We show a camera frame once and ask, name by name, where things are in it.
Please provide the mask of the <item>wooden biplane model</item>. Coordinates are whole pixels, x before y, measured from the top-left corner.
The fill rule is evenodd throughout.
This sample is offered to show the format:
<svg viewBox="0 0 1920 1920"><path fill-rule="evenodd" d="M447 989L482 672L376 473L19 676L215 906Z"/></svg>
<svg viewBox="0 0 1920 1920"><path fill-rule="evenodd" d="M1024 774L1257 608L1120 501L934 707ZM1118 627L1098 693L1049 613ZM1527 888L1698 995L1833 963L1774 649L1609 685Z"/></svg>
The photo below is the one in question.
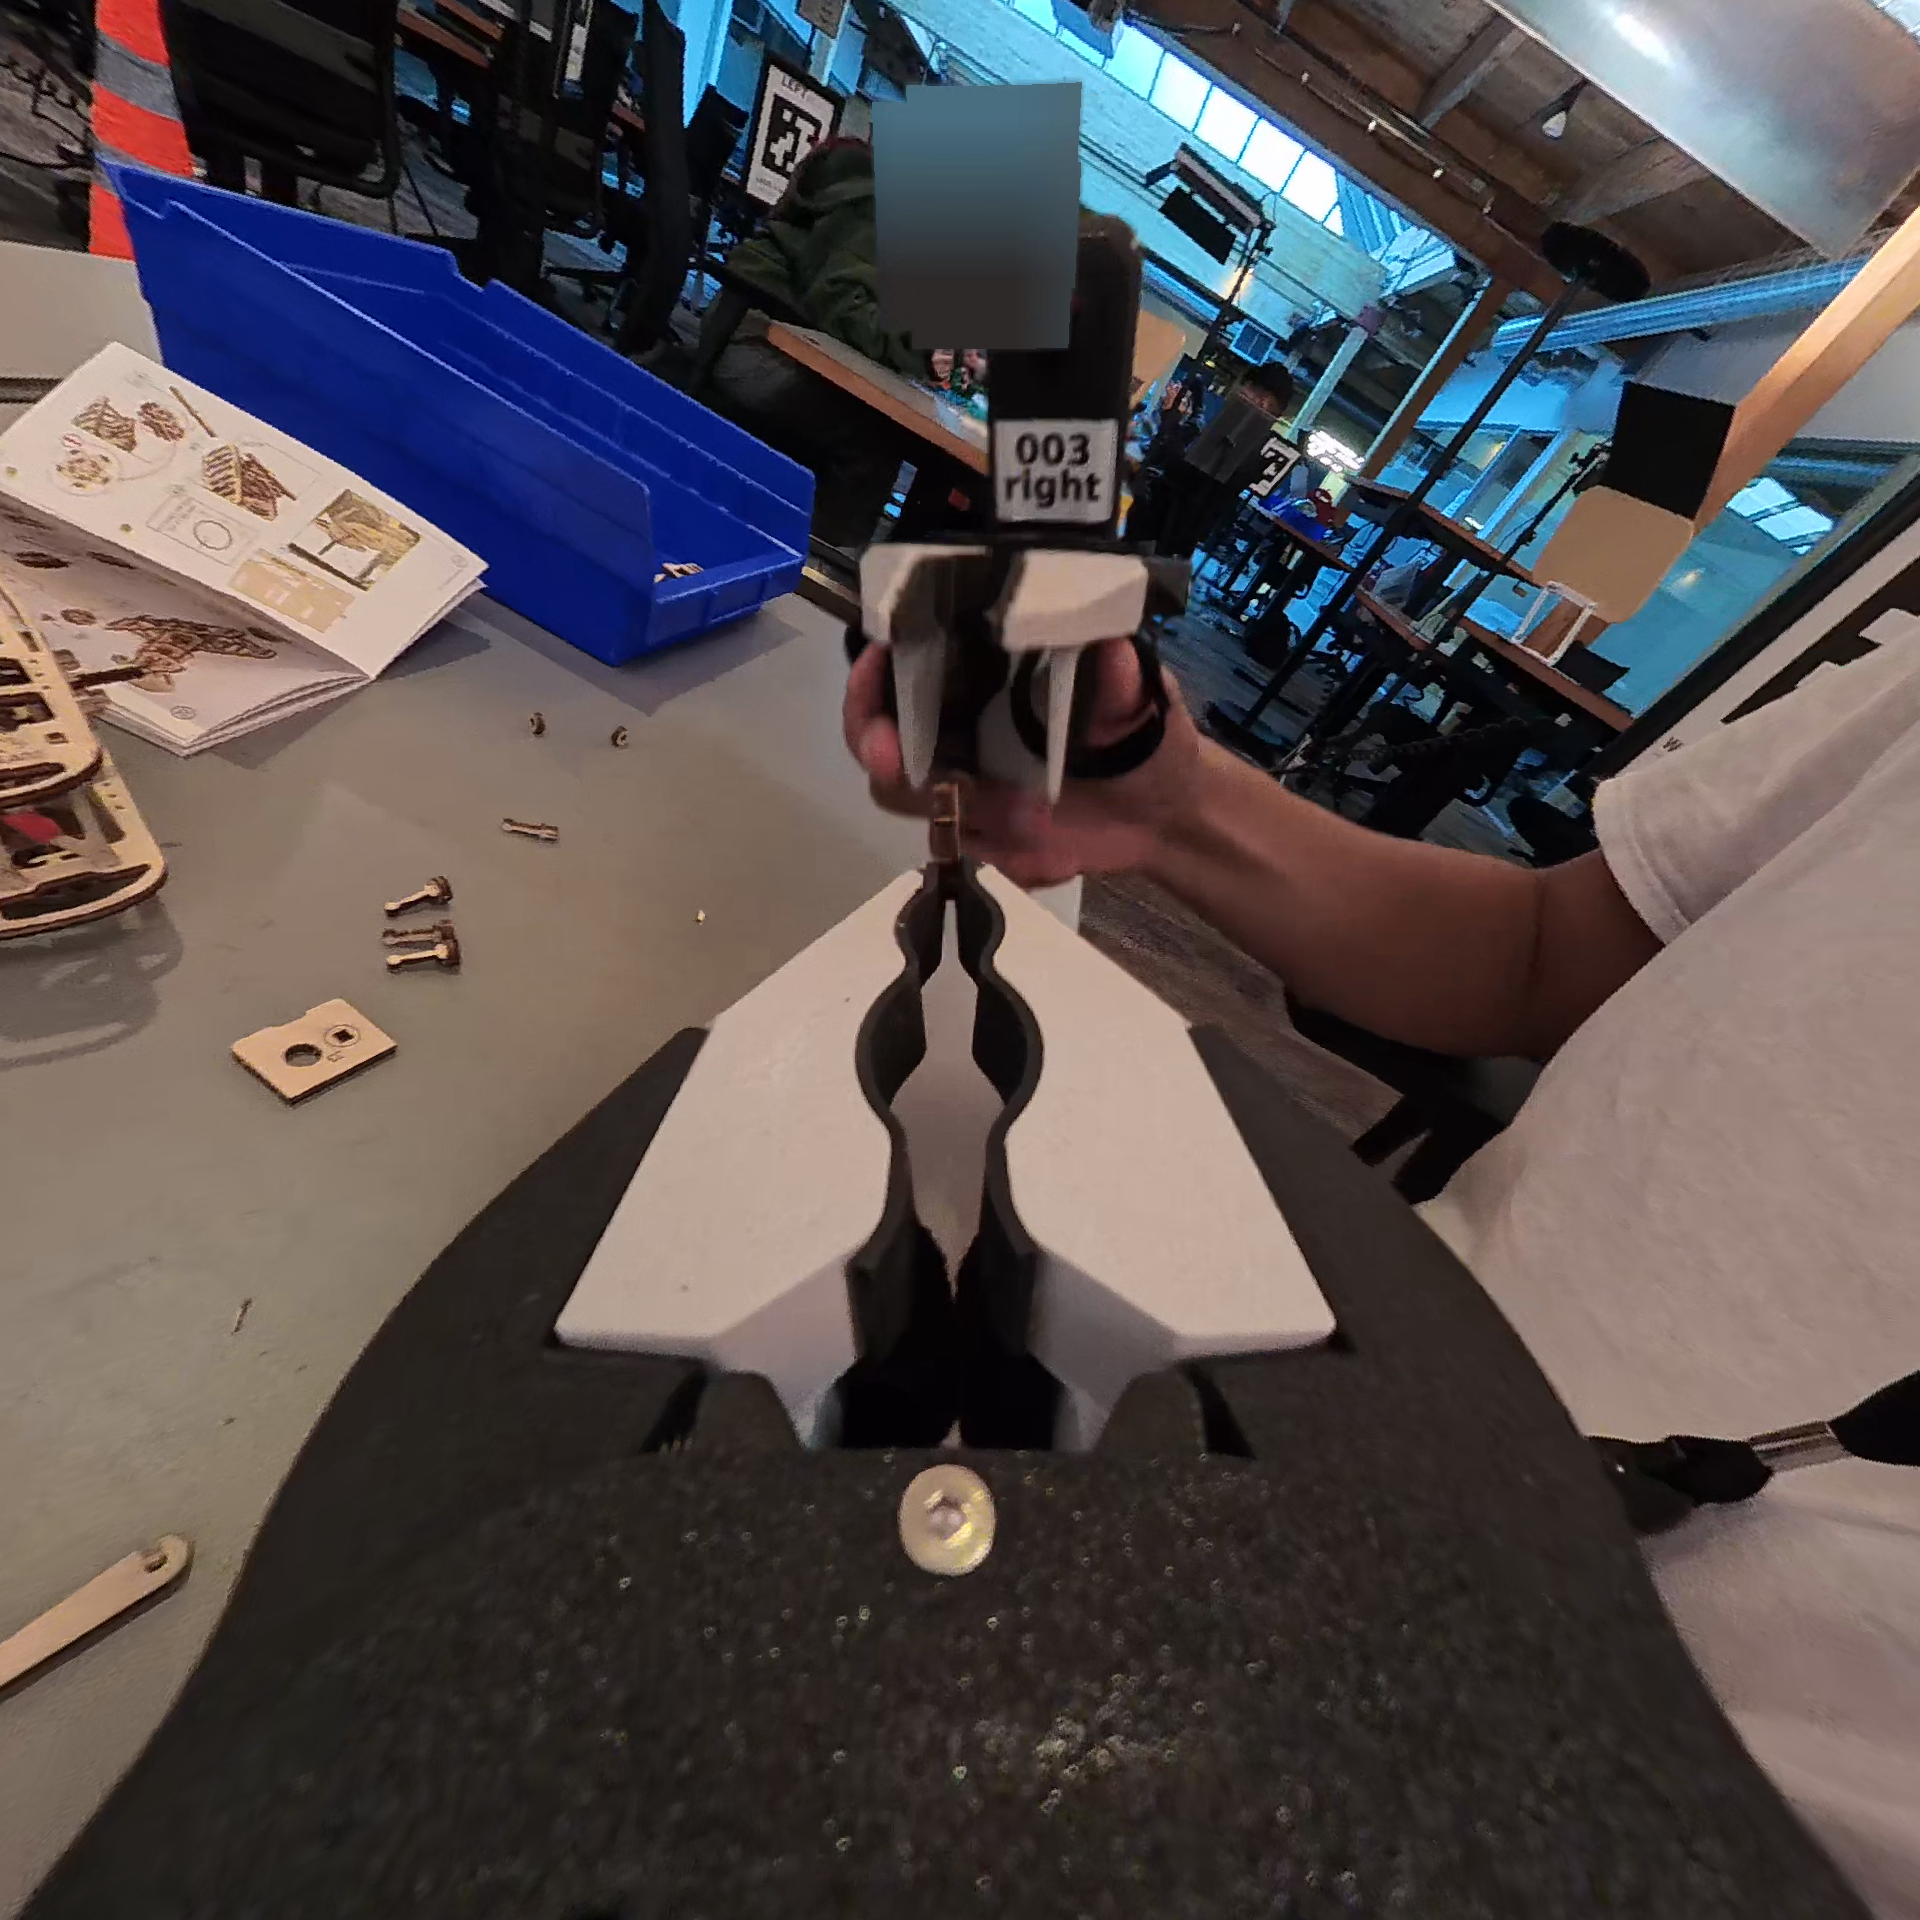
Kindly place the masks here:
<svg viewBox="0 0 1920 1920"><path fill-rule="evenodd" d="M96 732L128 667L83 667L2 589L2 940L153 901L167 864Z"/></svg>

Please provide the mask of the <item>person's right hand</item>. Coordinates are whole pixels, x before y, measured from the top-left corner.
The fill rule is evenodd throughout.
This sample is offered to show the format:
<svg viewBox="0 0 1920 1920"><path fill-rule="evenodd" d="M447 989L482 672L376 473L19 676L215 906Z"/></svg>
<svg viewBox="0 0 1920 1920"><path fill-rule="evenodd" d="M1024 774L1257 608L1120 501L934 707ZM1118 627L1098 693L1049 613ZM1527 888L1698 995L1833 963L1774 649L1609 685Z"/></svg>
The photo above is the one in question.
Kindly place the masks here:
<svg viewBox="0 0 1920 1920"><path fill-rule="evenodd" d="M1168 850L1202 765L1202 739L1171 672L1162 676L1167 701L1158 704L1129 640L1106 640L1079 665L1079 681L1092 685L1089 732L1095 742L1128 739L1152 718L1163 722L1163 734L1154 755L1135 773L1071 779L1056 800L1008 781L960 781L956 843L968 858L993 864L1027 890L1089 876L1144 874ZM854 660L843 701L849 752L880 809L926 819L934 811L930 786L906 779L899 726L886 710L892 684L887 649L871 645Z"/></svg>

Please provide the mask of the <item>wooden chair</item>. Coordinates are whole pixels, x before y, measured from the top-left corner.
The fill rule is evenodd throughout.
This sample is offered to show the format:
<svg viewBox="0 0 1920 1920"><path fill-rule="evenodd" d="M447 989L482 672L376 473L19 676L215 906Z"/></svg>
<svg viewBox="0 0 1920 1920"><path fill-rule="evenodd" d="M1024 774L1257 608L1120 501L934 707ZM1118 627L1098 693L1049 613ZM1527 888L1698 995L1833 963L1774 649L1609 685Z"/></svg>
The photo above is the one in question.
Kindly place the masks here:
<svg viewBox="0 0 1920 1920"><path fill-rule="evenodd" d="M1590 489L1527 564L1537 595L1513 643L1550 665L1595 643L1646 606L1694 534L1684 514L1611 488Z"/></svg>

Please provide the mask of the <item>grey desk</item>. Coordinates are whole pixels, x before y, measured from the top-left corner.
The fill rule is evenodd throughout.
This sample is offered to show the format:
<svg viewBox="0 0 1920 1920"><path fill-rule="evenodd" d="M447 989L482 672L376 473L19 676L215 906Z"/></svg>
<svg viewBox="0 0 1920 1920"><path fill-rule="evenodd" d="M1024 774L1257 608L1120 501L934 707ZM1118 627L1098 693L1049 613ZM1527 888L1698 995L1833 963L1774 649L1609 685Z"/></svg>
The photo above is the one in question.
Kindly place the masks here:
<svg viewBox="0 0 1920 1920"><path fill-rule="evenodd" d="M170 1713L313 1421L441 1249L919 858L847 755L843 684L836 620L795 595L632 667L479 600L231 747L112 734L167 882L6 946L6 1633L163 1534L194 1561L6 1693L6 1916ZM382 915L435 876L447 908ZM385 969L385 929L441 921L460 971ZM398 1051L286 1106L231 1044L332 998Z"/></svg>

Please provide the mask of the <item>person's white shirt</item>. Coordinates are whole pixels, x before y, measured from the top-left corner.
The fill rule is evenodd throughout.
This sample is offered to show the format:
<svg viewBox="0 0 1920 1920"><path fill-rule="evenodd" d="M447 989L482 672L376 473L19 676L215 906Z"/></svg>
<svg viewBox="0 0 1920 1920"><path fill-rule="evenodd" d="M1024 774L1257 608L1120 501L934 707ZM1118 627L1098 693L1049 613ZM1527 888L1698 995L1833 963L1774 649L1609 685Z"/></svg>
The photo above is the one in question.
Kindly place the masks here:
<svg viewBox="0 0 1920 1920"><path fill-rule="evenodd" d="M1424 1209L1590 1433L1746 1436L1916 1371L1916 617L1867 635L1599 788L1658 952ZM1916 1916L1916 1473L1798 1473L1644 1554L1774 1785Z"/></svg>

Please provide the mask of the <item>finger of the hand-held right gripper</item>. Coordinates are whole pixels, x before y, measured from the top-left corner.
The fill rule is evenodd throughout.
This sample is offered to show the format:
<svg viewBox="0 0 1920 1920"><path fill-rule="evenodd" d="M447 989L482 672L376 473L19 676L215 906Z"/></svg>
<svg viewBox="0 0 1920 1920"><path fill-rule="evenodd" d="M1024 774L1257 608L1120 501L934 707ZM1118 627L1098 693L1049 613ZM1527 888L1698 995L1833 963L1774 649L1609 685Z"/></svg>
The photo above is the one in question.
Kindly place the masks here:
<svg viewBox="0 0 1920 1920"><path fill-rule="evenodd" d="M907 786L977 770L977 734L995 696L993 595L995 558L983 542L866 550L866 645L887 658Z"/></svg>
<svg viewBox="0 0 1920 1920"><path fill-rule="evenodd" d="M996 643L1010 665L1006 707L1056 800L1098 707L1098 654L1132 640L1146 613L1139 555L1015 555L996 601Z"/></svg>

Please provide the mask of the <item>long wooden strip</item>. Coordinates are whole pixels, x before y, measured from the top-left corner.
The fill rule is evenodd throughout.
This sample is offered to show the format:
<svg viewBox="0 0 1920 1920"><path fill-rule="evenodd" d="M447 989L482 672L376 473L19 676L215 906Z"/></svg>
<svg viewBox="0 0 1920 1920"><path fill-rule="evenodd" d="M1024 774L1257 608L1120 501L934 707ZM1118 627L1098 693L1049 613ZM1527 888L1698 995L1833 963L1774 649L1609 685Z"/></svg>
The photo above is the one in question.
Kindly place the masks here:
<svg viewBox="0 0 1920 1920"><path fill-rule="evenodd" d="M163 1534L137 1548L2 1638L2 1692L15 1692L122 1616L170 1593L193 1568L194 1545Z"/></svg>

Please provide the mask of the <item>rectangular wooden plate with holes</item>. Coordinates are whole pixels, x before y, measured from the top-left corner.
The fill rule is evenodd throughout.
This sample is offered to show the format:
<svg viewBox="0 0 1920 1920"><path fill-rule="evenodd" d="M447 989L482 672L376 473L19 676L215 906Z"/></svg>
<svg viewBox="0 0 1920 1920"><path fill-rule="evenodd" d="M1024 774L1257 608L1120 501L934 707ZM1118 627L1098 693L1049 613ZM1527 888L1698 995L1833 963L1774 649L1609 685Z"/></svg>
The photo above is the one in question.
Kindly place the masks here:
<svg viewBox="0 0 1920 1920"><path fill-rule="evenodd" d="M231 1044L231 1058L286 1106L337 1089L395 1051L395 1037L348 998L326 998L294 1022L262 1027Z"/></svg>

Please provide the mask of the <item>instruction booklet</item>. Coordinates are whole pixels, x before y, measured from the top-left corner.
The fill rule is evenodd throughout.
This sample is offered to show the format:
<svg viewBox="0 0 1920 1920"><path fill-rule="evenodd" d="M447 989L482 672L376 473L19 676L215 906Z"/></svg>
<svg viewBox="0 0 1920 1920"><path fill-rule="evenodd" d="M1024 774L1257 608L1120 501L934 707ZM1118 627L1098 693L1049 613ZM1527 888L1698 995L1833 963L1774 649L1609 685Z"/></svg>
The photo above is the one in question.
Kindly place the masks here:
<svg viewBox="0 0 1920 1920"><path fill-rule="evenodd" d="M6 589L176 756L378 681L487 564L371 481L110 342L2 437Z"/></svg>

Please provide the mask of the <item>wooden table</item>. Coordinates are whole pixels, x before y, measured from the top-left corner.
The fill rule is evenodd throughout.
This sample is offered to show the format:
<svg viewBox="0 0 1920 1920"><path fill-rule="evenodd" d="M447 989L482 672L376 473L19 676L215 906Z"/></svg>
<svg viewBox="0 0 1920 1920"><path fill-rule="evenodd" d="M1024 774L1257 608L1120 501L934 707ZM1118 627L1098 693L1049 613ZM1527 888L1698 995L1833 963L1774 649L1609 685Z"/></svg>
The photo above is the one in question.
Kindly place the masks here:
<svg viewBox="0 0 1920 1920"><path fill-rule="evenodd" d="M766 341L798 368L826 380L944 457L974 473L988 473L991 427L971 418L956 401L923 388L818 330L772 320Z"/></svg>

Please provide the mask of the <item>marker tag sign board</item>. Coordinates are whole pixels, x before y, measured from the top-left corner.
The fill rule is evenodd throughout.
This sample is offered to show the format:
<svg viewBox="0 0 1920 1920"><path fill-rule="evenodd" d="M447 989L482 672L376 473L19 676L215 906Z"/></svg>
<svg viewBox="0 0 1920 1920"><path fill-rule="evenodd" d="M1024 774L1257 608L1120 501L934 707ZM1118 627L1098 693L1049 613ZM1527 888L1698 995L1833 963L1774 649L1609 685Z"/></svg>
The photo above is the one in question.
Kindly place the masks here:
<svg viewBox="0 0 1920 1920"><path fill-rule="evenodd" d="M843 107L843 94L768 56L761 64L742 165L748 201L756 209L775 209L804 157L835 138Z"/></svg>

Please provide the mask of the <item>orange striped cone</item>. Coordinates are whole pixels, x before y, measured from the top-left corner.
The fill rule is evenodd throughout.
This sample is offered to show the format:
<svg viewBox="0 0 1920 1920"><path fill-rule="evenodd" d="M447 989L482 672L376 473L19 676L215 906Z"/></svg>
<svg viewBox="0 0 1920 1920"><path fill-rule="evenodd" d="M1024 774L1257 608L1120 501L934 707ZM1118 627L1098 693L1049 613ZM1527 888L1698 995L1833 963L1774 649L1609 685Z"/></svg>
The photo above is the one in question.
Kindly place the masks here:
<svg viewBox="0 0 1920 1920"><path fill-rule="evenodd" d="M137 165L167 177L194 174L159 3L91 6L89 131L87 252L132 259L110 170Z"/></svg>

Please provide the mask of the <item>person's right forearm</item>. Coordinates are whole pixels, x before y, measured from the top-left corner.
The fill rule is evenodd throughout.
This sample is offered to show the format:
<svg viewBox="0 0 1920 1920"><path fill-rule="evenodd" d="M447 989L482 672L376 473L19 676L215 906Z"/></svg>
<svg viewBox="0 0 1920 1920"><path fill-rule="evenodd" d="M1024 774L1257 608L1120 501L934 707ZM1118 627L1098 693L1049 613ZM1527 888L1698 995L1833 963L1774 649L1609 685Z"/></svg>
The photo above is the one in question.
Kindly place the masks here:
<svg viewBox="0 0 1920 1920"><path fill-rule="evenodd" d="M1160 884L1304 1005L1455 1058L1543 1064L1663 948L1601 853L1547 870L1348 822L1192 741Z"/></svg>

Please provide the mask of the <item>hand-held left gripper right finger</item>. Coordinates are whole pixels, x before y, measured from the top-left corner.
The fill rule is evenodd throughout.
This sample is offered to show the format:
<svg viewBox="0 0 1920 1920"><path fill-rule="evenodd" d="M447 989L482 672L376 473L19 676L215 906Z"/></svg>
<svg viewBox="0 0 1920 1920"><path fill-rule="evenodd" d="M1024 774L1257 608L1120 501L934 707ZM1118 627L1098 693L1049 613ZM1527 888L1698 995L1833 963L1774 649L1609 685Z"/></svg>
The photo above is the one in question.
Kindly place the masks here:
<svg viewBox="0 0 1920 1920"><path fill-rule="evenodd" d="M1326 1347L1202 1035L995 869L956 932L1002 1098L959 1281L963 1444L1089 1450L1144 1376Z"/></svg>

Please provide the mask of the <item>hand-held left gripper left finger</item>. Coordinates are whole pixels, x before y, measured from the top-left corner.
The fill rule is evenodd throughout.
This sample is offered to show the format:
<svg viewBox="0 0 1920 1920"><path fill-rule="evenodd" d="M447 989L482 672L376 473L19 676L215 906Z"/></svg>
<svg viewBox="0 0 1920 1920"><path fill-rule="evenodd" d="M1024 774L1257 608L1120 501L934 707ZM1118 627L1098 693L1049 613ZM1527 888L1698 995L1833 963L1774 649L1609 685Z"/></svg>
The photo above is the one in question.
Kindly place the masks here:
<svg viewBox="0 0 1920 1920"><path fill-rule="evenodd" d="M563 1349L761 1376L809 1448L951 1436L954 1294L895 1110L942 946L939 882L907 870L707 1027Z"/></svg>

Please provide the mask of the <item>black office chair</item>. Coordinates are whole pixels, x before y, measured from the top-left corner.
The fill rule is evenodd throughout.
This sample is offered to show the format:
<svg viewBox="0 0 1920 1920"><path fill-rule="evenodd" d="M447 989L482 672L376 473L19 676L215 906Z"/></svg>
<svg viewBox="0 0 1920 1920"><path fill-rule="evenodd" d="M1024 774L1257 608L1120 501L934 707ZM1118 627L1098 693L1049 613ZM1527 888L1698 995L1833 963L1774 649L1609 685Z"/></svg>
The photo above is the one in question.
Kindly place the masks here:
<svg viewBox="0 0 1920 1920"><path fill-rule="evenodd" d="M161 3L190 154L209 186L297 204L300 184L391 201L395 3Z"/></svg>

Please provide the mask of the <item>studio light panel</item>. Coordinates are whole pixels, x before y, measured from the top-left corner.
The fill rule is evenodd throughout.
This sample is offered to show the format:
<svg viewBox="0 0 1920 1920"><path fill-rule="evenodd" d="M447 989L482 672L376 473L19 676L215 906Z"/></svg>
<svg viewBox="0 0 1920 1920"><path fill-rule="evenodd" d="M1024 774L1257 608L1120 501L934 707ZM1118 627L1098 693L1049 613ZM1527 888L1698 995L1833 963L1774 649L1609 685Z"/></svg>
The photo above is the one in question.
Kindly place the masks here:
<svg viewBox="0 0 1920 1920"><path fill-rule="evenodd" d="M1187 141L1146 171L1142 188L1160 192L1162 217L1220 265L1254 267L1276 232L1260 195Z"/></svg>

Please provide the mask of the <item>blue plastic bin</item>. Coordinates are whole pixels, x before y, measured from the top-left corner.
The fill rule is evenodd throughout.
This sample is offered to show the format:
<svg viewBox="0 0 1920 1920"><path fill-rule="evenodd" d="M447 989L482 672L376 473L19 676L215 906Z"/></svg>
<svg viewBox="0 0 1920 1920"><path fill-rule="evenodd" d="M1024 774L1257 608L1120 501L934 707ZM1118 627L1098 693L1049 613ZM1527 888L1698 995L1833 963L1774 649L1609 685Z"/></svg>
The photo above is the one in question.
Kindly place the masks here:
<svg viewBox="0 0 1920 1920"><path fill-rule="evenodd" d="M801 588L809 469L441 248L112 163L163 361L419 510L607 665Z"/></svg>

